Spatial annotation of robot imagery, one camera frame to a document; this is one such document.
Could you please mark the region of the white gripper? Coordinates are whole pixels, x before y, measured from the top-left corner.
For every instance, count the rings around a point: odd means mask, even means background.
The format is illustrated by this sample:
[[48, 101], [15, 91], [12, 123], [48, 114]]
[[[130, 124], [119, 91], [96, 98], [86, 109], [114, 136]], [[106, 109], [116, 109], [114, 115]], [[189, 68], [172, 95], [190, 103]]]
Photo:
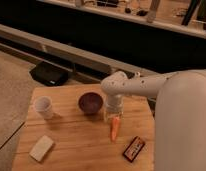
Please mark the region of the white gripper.
[[104, 122], [109, 122], [111, 114], [115, 114], [115, 117], [122, 117], [123, 100], [121, 95], [108, 95], [105, 101], [106, 111], [104, 112]]

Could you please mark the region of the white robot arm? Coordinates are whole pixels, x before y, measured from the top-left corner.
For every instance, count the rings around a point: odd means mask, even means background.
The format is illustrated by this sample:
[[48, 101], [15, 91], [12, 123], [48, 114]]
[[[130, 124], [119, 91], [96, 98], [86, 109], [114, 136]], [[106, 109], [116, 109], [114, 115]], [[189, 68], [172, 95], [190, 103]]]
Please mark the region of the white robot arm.
[[156, 100], [154, 171], [206, 171], [206, 69], [132, 79], [118, 71], [101, 89], [111, 113], [124, 95]]

